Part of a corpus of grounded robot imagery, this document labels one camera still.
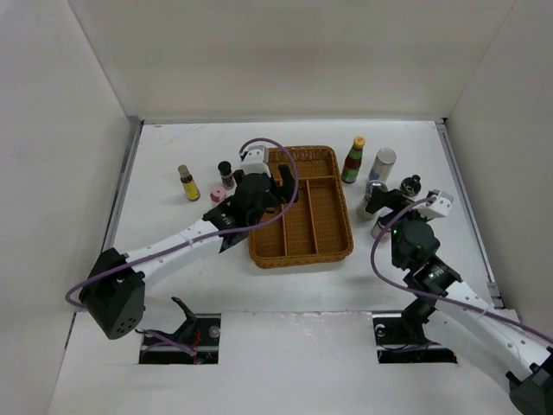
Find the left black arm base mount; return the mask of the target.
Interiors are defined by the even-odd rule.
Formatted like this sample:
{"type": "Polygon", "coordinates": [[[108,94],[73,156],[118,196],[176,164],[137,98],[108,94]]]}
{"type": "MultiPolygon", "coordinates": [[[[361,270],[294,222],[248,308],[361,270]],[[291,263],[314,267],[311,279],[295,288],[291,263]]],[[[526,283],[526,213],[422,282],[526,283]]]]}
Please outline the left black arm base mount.
{"type": "Polygon", "coordinates": [[[180,298],[178,325],[167,329],[136,329],[143,336],[138,363],[142,365],[216,365],[219,363],[221,314],[195,314],[180,298]]]}

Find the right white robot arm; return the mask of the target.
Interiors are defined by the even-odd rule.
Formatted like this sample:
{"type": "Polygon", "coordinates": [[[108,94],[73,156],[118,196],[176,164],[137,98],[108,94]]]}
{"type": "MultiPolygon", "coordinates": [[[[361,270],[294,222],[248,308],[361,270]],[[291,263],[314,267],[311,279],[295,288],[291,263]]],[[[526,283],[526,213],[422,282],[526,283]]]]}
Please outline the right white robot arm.
{"type": "Polygon", "coordinates": [[[366,211],[390,209],[375,241],[391,238],[391,263],[405,271],[395,288],[415,296],[400,329],[411,342],[448,348],[494,380],[522,414],[552,412],[552,339],[495,313],[461,274],[441,260],[430,225],[448,216],[454,199],[441,190],[413,201],[398,189],[372,191],[366,211]]]}

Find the pink cap spice jar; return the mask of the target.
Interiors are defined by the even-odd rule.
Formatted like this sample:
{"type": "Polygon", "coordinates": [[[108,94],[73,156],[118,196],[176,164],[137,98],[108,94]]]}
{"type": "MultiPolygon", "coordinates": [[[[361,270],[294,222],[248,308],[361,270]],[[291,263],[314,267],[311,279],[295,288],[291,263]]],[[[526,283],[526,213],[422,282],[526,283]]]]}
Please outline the pink cap spice jar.
{"type": "Polygon", "coordinates": [[[215,186],[210,192],[210,198],[214,205],[219,205],[228,197],[227,191],[222,186],[215,186]]]}

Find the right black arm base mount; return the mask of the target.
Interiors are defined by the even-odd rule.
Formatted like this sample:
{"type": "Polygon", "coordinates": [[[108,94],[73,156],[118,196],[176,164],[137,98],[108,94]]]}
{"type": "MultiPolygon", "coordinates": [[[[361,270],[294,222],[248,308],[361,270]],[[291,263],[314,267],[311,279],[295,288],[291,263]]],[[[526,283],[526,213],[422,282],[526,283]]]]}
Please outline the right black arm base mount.
{"type": "Polygon", "coordinates": [[[372,313],[377,359],[380,364],[458,362],[456,354],[427,339],[423,324],[435,311],[433,303],[416,299],[402,311],[372,313]]]}

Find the red chili sauce bottle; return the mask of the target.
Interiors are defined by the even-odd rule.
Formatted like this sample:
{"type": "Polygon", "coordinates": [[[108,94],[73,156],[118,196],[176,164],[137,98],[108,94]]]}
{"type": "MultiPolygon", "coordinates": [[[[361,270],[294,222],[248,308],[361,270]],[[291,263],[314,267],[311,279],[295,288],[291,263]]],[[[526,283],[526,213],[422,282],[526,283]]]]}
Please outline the red chili sauce bottle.
{"type": "Polygon", "coordinates": [[[356,182],[359,170],[362,164],[363,150],[366,140],[362,136],[357,136],[353,140],[351,149],[349,150],[342,171],[341,180],[344,183],[351,184],[356,182]]]}

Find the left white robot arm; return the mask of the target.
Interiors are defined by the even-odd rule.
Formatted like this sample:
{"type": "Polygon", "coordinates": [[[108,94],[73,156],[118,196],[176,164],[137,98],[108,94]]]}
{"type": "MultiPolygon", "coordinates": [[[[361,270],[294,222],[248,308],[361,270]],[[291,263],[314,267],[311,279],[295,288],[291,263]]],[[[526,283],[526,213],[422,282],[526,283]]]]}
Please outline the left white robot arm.
{"type": "Polygon", "coordinates": [[[265,214],[280,219],[297,200],[299,175],[295,164],[278,167],[279,181],[261,172],[234,172],[233,195],[209,210],[194,224],[155,244],[121,253],[112,247],[102,252],[79,294],[79,300],[110,340],[141,329],[151,309],[148,289],[164,278],[241,243],[265,226],[265,214]]]}

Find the yellow label brown bottle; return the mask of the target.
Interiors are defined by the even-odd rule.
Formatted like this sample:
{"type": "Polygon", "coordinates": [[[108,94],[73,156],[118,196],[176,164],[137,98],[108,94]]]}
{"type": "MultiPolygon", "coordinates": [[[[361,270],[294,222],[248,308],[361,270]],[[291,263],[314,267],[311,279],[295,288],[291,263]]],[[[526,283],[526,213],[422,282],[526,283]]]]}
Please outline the yellow label brown bottle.
{"type": "Polygon", "coordinates": [[[198,201],[200,199],[200,190],[195,183],[192,174],[188,170],[188,167],[185,164],[182,164],[177,170],[187,199],[189,201],[198,201]]]}

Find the white red lid jar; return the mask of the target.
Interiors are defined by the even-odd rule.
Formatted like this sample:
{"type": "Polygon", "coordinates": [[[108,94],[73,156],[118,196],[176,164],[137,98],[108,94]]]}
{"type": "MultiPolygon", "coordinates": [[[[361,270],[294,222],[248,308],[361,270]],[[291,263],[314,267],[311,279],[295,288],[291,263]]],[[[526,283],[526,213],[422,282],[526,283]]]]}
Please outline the white red lid jar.
{"type": "MultiPolygon", "coordinates": [[[[383,231],[383,229],[391,222],[393,219],[393,216],[379,216],[378,219],[375,221],[371,234],[374,239],[376,239],[383,231]]],[[[382,242],[389,241],[391,239],[391,234],[393,232],[393,229],[388,229],[384,235],[381,237],[382,242]]]]}

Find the black cap pepper jar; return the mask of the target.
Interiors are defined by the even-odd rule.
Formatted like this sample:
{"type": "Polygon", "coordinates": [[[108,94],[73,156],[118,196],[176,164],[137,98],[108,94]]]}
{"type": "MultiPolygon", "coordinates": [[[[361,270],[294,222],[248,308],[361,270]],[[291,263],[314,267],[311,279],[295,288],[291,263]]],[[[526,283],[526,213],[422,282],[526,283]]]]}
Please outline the black cap pepper jar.
{"type": "Polygon", "coordinates": [[[228,190],[233,189],[235,182],[232,175],[232,165],[228,161],[221,161],[218,164],[218,171],[223,187],[228,190]]]}

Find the white blue salt shaker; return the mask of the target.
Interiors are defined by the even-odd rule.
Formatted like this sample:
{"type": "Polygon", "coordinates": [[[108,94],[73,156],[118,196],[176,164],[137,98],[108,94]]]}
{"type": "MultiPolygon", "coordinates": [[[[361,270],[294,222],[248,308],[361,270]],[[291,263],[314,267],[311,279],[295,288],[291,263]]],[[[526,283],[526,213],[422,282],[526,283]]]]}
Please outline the white blue salt shaker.
{"type": "Polygon", "coordinates": [[[387,182],[391,170],[397,160],[396,152],[391,148],[381,148],[375,156],[368,180],[387,182]]]}

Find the black round cap bottle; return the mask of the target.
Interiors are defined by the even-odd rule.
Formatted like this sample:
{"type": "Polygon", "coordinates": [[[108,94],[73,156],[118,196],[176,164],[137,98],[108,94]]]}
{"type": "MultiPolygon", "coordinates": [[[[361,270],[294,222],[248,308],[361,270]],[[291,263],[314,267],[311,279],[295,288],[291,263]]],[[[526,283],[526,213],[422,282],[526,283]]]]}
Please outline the black round cap bottle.
{"type": "Polygon", "coordinates": [[[410,199],[418,196],[421,188],[421,177],[419,175],[413,175],[404,178],[399,186],[399,190],[401,191],[402,195],[410,199]]]}

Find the silver cap grinder jar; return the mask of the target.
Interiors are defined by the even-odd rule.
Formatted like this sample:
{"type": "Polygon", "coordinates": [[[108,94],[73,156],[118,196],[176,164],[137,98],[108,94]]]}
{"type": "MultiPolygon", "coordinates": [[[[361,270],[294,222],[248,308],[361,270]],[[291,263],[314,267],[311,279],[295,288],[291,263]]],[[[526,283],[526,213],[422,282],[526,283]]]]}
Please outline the silver cap grinder jar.
{"type": "Polygon", "coordinates": [[[384,182],[374,180],[369,181],[365,186],[365,193],[357,206],[357,214],[362,220],[371,220],[375,216],[375,212],[370,212],[368,208],[372,206],[372,197],[375,189],[387,191],[388,188],[384,182]]]}

